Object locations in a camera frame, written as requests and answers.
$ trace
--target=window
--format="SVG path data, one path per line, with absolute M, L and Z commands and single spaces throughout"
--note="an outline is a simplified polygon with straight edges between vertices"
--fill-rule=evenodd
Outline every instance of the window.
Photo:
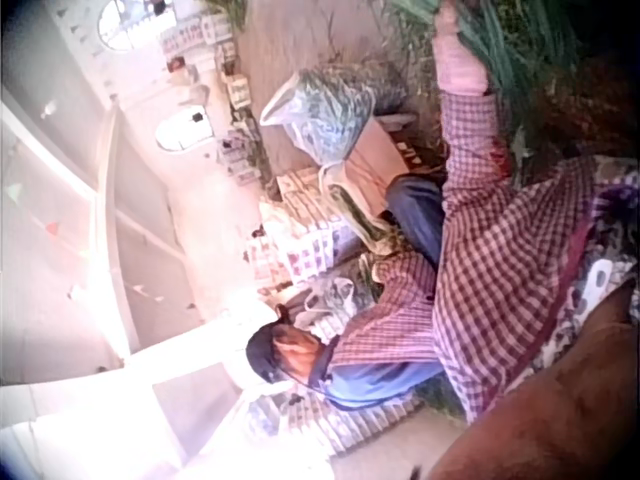
M 213 129 L 203 107 L 189 107 L 163 121 L 156 140 L 163 150 L 181 152 L 213 138 Z
M 112 0 L 102 10 L 98 33 L 112 50 L 142 47 L 176 25 L 173 0 L 165 0 L 166 10 L 156 16 L 149 0 Z

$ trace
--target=man's hand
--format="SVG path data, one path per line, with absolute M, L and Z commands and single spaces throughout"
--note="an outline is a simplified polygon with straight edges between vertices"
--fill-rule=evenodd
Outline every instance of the man's hand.
M 435 17 L 432 41 L 438 86 L 453 95 L 480 97 L 489 88 L 487 69 L 458 39 L 454 0 L 443 0 Z

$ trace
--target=collar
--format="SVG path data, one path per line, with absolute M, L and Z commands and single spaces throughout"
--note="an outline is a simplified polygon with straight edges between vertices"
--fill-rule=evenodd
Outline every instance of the collar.
M 340 341 L 340 335 L 336 335 L 331 339 L 329 344 L 322 351 L 320 356 L 316 359 L 309 375 L 309 386 L 311 388 L 320 388 L 320 384 L 324 381 L 330 380 L 331 375 L 327 374 L 329 363 L 333 358 L 333 351 L 335 350 L 338 342 Z

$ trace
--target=sack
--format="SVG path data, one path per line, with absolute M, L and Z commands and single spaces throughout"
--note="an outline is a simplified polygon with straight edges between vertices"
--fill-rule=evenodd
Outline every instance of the sack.
M 372 115 L 392 113 L 405 97 L 389 63 L 324 65 L 295 73 L 264 108 L 260 124 L 283 125 L 318 165 L 332 164 L 347 158 Z

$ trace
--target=plaid shirt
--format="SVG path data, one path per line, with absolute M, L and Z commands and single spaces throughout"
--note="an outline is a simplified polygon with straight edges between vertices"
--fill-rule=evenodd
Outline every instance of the plaid shirt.
M 537 354 L 579 268 L 594 162 L 575 159 L 523 190 L 496 155 L 496 99 L 442 96 L 451 147 L 444 245 L 385 262 L 380 304 L 347 325 L 331 365 L 440 360 L 469 420 Z
M 378 304 L 353 317 L 329 368 L 395 362 L 437 362 L 433 336 L 436 274 L 415 252 L 378 265 L 384 292 Z

